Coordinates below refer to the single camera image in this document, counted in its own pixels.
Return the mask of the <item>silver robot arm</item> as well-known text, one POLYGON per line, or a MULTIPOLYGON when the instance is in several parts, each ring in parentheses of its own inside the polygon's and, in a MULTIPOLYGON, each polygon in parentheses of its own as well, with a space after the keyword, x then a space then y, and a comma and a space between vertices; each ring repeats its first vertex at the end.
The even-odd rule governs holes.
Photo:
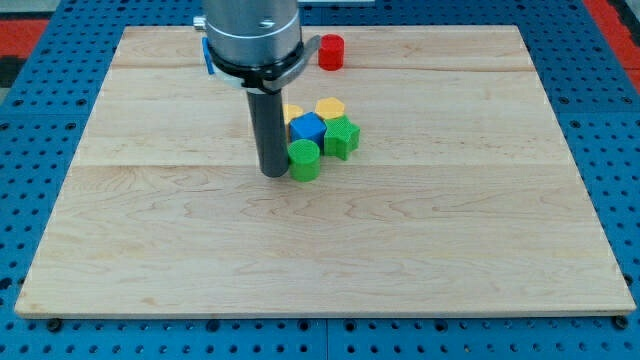
POLYGON ((297 0, 203 0, 214 74, 236 88, 276 94, 305 70, 321 37, 303 39, 297 0))

